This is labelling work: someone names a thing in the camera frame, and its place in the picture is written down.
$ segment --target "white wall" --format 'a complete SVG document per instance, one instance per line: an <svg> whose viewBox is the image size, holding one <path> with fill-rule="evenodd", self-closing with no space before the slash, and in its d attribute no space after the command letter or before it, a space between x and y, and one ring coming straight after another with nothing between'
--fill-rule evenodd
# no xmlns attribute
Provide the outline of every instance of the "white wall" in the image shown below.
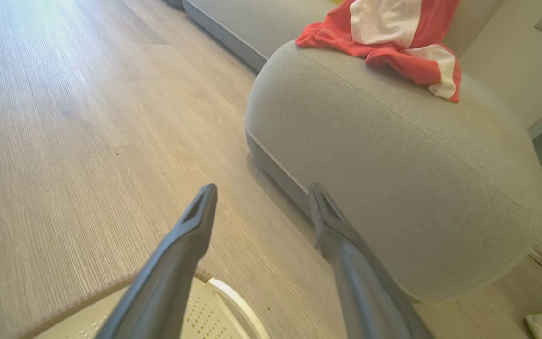
<svg viewBox="0 0 542 339"><path fill-rule="evenodd" d="M542 118L541 17L542 0L506 0L460 58L527 128Z"/></svg>
<svg viewBox="0 0 542 339"><path fill-rule="evenodd" d="M461 0L443 42L461 56L497 12L503 0Z"/></svg>

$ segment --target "gray upholstered ottoman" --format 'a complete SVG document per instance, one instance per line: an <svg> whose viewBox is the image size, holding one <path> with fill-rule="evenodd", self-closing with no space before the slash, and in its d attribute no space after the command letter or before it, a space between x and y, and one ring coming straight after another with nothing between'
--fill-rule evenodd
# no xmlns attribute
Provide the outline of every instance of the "gray upholstered ottoman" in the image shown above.
<svg viewBox="0 0 542 339"><path fill-rule="evenodd" d="M289 42L247 105L254 158L305 212L322 183L413 298L492 283L542 234L542 174L526 129L473 79L461 102L390 69Z"/></svg>

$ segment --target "red and white cloth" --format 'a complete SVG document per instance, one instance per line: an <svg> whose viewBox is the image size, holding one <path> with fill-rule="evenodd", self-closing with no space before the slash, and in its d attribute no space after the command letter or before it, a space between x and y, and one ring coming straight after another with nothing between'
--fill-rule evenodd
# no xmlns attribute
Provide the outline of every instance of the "red and white cloth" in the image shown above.
<svg viewBox="0 0 542 339"><path fill-rule="evenodd" d="M366 64L389 64L434 95L459 102L461 69L441 41L459 0L345 0L307 26L299 47L333 48Z"/></svg>

